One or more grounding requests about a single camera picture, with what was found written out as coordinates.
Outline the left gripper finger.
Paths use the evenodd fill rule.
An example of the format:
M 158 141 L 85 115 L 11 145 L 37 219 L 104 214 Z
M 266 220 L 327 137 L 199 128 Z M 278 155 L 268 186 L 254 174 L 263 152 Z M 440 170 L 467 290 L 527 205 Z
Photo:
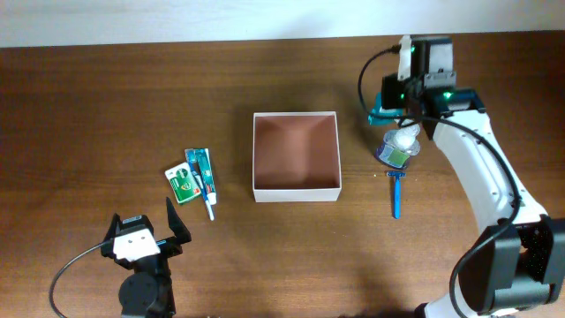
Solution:
M 168 226 L 174 234 L 173 239 L 176 243 L 185 244 L 191 242 L 192 235 L 176 212 L 173 202 L 169 197 L 166 198 L 166 209 Z
M 107 231 L 107 240 L 112 241 L 116 235 L 120 232 L 120 216 L 119 214 L 114 214 L 110 221 L 110 226 Z

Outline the blue mouthwash bottle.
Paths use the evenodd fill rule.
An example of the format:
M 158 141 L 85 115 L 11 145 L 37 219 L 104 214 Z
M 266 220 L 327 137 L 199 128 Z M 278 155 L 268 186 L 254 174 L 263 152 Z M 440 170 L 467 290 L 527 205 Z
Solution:
M 403 115 L 403 110 L 384 109 L 382 107 L 381 93 L 378 93 L 375 97 L 374 107 L 370 111 L 370 114 L 367 116 L 367 121 L 368 124 L 372 126 L 389 125 L 395 121 L 398 121 L 398 117 L 401 117 L 402 115 Z

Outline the clear pump sanitizer bottle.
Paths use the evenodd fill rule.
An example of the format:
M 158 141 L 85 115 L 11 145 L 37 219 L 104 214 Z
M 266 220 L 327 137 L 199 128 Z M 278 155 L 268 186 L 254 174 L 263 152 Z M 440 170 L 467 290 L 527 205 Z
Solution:
M 410 159 L 420 151 L 419 133 L 418 125 L 386 132 L 382 144 L 375 151 L 375 158 L 388 167 L 405 170 Z

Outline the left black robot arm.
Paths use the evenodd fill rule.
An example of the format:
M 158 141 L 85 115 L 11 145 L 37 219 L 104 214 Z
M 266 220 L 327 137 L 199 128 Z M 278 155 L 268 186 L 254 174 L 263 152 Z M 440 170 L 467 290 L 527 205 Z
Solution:
M 182 245 L 192 236 L 166 199 L 166 214 L 172 235 L 154 237 L 154 227 L 145 215 L 122 219 L 113 215 L 101 247 L 101 255 L 133 273 L 120 286 L 118 300 L 124 318 L 170 318 L 177 314 L 169 259 L 183 253 Z

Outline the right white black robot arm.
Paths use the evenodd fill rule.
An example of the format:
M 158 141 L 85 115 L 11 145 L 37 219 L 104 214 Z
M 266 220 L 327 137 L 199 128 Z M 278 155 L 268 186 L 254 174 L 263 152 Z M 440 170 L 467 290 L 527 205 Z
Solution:
M 564 282 L 564 221 L 526 190 L 497 142 L 478 93 L 456 87 L 448 37 L 405 35 L 390 52 L 382 106 L 401 110 L 403 146 L 424 131 L 445 155 L 471 204 L 479 237 L 454 266 L 448 293 L 417 317 L 505 317 L 554 303 Z

